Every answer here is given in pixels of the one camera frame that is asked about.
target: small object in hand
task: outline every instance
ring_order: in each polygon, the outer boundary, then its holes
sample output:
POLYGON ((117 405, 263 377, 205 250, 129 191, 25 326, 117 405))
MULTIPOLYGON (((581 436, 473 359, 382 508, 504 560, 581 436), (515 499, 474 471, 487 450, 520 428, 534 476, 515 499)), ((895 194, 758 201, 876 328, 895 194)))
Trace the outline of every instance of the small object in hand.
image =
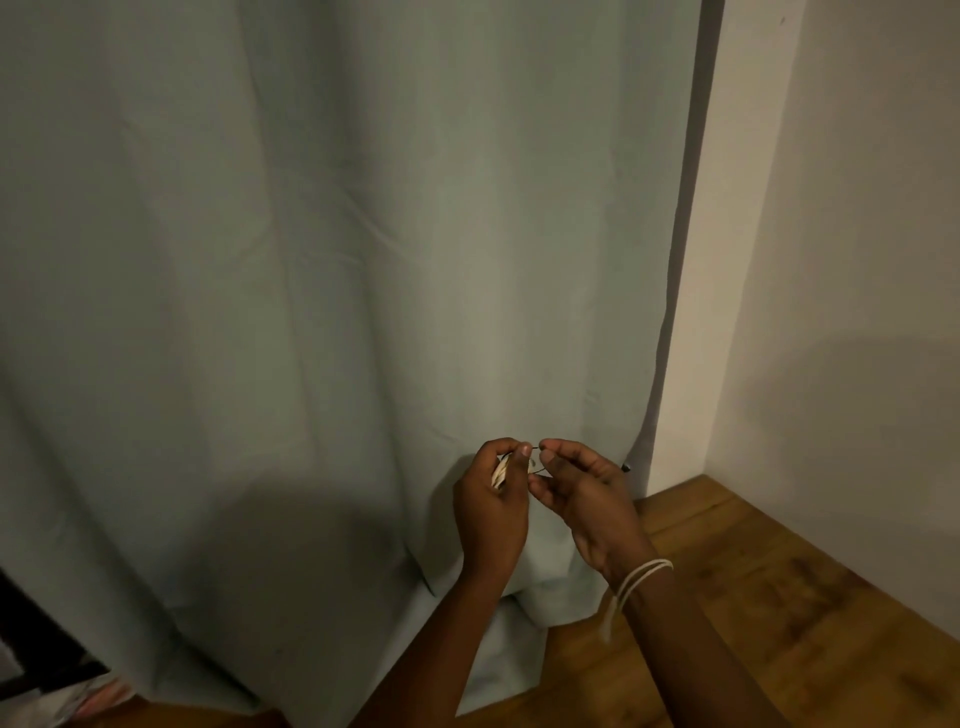
MULTIPOLYGON (((534 448, 534 451, 530 453, 530 462, 527 464, 527 473, 542 473, 546 468, 540 462, 540 454, 537 452, 540 448, 534 448)), ((493 478, 491 478, 490 485, 491 487, 499 493, 503 490, 503 484, 507 480, 507 460, 510 459, 512 452, 508 452, 504 455, 500 462, 496 466, 496 470, 493 471, 493 478)))

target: skin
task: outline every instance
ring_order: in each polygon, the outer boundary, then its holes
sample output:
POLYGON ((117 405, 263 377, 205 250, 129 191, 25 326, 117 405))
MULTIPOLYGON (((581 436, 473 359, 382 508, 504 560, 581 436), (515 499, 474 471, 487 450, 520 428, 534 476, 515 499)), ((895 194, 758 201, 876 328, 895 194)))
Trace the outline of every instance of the skin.
POLYGON ((351 728, 432 728, 453 721, 480 640, 527 542, 529 443, 492 440, 457 481, 453 511, 464 567, 453 589, 407 647, 351 728), (512 452, 497 493, 497 455, 512 452))
MULTIPOLYGON (((527 475, 529 443, 504 438, 477 451, 454 492, 461 576, 352 728, 452 723, 480 640, 526 543, 528 491, 564 520, 580 555, 614 592, 633 569, 659 558, 612 461, 568 440, 543 440, 540 448, 550 477, 527 475), (496 456, 507 452, 514 454, 497 493, 490 485, 496 456)), ((624 615, 677 728, 788 725, 672 570, 635 588, 624 615)))

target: curtain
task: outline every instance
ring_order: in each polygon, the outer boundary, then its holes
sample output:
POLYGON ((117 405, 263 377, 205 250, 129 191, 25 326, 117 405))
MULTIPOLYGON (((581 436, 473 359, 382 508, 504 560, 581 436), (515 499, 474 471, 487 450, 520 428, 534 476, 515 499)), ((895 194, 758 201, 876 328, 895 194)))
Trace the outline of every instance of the curtain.
MULTIPOLYGON (((150 697, 345 724, 485 440, 635 441, 698 13, 5 4, 0 566, 150 697)), ((603 593, 530 522, 461 711, 603 593)))

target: finger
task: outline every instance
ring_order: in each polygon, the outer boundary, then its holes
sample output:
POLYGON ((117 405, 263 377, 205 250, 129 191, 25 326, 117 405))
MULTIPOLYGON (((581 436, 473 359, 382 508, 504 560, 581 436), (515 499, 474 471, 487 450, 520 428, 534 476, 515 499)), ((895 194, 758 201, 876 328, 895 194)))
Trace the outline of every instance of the finger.
POLYGON ((554 492, 569 496, 587 474, 552 449, 540 449, 540 462, 553 475, 554 492))
POLYGON ((530 491, 530 494, 562 518, 566 498, 556 492, 552 487, 552 483, 553 478, 533 475, 532 473, 527 476, 527 489, 530 491))
POLYGON ((620 468, 611 460, 594 449, 575 440, 557 440, 548 438, 540 440, 542 449, 550 449, 574 465, 579 466, 594 477, 602 478, 611 474, 620 473, 620 468))
POLYGON ((513 452, 516 449, 516 446, 520 444, 519 440, 515 440, 512 437, 501 437, 498 440, 488 440, 477 451, 473 456, 473 462, 470 464, 471 468, 480 468, 485 472, 493 474, 493 470, 497 465, 497 458, 500 455, 505 455, 508 452, 513 452))
POLYGON ((527 470, 530 464, 530 443, 520 443, 507 460, 507 479, 504 491, 507 498, 527 497, 527 470))

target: white wall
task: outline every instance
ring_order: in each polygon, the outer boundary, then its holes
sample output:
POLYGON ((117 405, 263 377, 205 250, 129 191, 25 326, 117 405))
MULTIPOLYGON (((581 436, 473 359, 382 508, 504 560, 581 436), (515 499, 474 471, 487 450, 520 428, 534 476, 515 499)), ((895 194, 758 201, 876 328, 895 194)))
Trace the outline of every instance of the white wall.
POLYGON ((704 471, 805 0, 727 0, 647 493, 704 471))
POLYGON ((808 0, 706 470, 960 637, 958 37, 808 0))

